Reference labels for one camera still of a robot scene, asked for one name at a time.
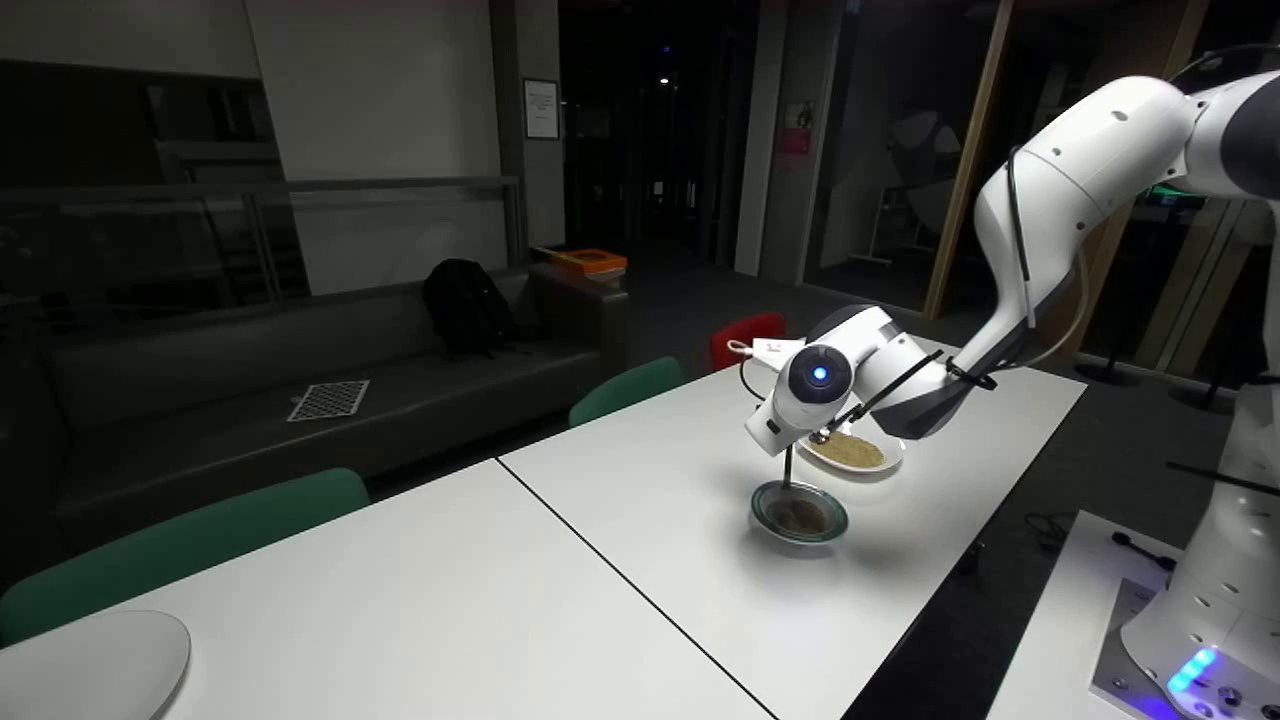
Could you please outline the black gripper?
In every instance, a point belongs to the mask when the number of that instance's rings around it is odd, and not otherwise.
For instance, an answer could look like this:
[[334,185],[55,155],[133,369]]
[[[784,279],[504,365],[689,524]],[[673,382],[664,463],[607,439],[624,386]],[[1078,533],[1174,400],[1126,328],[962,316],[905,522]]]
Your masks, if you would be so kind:
[[778,456],[793,450],[801,435],[812,435],[816,428],[824,428],[829,419],[831,419],[829,405],[768,400],[745,419],[745,428],[768,456]]

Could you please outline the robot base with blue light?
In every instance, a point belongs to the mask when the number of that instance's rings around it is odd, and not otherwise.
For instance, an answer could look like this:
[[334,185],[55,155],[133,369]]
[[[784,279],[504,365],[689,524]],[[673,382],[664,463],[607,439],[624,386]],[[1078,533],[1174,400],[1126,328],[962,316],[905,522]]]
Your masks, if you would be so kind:
[[1174,581],[1121,630],[1189,720],[1280,720],[1280,405],[1241,392]]

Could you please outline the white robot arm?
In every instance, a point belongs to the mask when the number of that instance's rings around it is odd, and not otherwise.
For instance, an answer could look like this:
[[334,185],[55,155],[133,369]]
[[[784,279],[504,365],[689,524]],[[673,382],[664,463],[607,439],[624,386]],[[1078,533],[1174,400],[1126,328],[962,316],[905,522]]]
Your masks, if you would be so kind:
[[877,304],[819,322],[803,339],[754,339],[778,374],[750,435],[784,454],[803,435],[874,415],[890,435],[923,439],[974,388],[989,388],[1033,338],[1079,243],[1152,185],[1195,197],[1280,201],[1280,71],[1205,94],[1121,75],[1020,145],[977,191],[974,229],[997,279],[993,316],[962,352],[923,352]]

